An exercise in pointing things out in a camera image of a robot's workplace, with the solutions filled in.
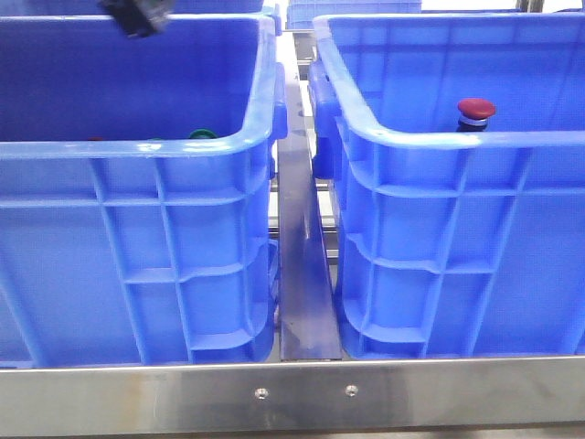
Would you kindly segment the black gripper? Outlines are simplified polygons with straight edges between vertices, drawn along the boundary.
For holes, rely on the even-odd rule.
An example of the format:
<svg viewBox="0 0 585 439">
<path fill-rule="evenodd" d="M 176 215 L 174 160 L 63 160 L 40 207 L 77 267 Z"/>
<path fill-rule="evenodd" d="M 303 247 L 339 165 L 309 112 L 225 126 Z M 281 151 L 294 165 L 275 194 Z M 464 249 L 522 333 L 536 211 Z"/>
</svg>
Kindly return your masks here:
<svg viewBox="0 0 585 439">
<path fill-rule="evenodd" d="M 110 15 L 128 37 L 150 37 L 165 30 L 174 0 L 100 0 L 100 9 Z"/>
</svg>

